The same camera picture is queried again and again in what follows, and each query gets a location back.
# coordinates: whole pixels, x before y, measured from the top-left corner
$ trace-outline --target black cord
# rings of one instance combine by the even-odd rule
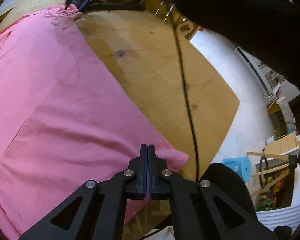
[[[167,7],[167,13],[169,13],[169,8],[168,8],[167,3],[166,3],[166,7]],[[172,26],[172,29],[173,29],[174,40],[175,40],[176,47],[177,47],[179,66],[180,66],[180,74],[181,74],[181,80],[182,80],[183,96],[184,96],[185,103],[186,103],[187,115],[188,115],[188,119],[189,119],[189,124],[190,124],[191,134],[192,134],[192,140],[193,140],[193,144],[194,144],[194,153],[195,153],[195,162],[196,162],[195,163],[195,165],[196,165],[196,176],[195,177],[196,177],[196,181],[199,181],[198,143],[197,143],[197,139],[196,139],[196,136],[195,136],[194,125],[193,125],[193,120],[192,120],[192,115],[191,115],[191,109],[190,109],[190,104],[189,104],[189,99],[188,99],[188,91],[187,91],[187,87],[186,87],[186,77],[185,77],[185,71],[184,71],[184,67],[183,67],[183,60],[182,60],[182,55],[181,55],[179,38],[178,38],[176,27],[173,23],[173,18],[172,18],[171,12],[169,14],[169,17],[170,17],[171,26]]]
[[[144,239],[146,239],[146,238],[148,238],[148,237],[150,237],[150,236],[155,235],[156,233],[159,233],[159,232],[162,231],[162,230],[164,230],[164,228],[158,229],[158,230],[156,230],[156,231],[150,233],[149,235],[146,235],[146,236],[140,238],[139,240],[144,240]]]

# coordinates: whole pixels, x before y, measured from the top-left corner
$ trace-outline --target crumpled pink fabric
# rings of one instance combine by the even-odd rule
[[[73,18],[51,6],[0,32],[0,228],[10,240],[89,179],[110,179],[155,144],[179,171],[175,150],[87,45]],[[145,204],[130,201],[126,222]]]

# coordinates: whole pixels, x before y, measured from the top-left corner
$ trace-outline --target white floor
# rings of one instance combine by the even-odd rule
[[[253,70],[235,47],[217,33],[198,31],[190,43],[214,66],[240,100],[234,121],[213,162],[245,156],[248,151],[262,152],[266,139],[274,135],[274,127],[266,102],[262,101],[264,90]],[[251,163],[259,159],[250,158]],[[249,190],[253,183],[250,180],[247,184]]]

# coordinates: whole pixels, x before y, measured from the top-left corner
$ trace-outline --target light blue object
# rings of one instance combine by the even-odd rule
[[[251,176],[251,162],[247,156],[223,159],[222,164],[235,171],[244,182],[249,181]]]

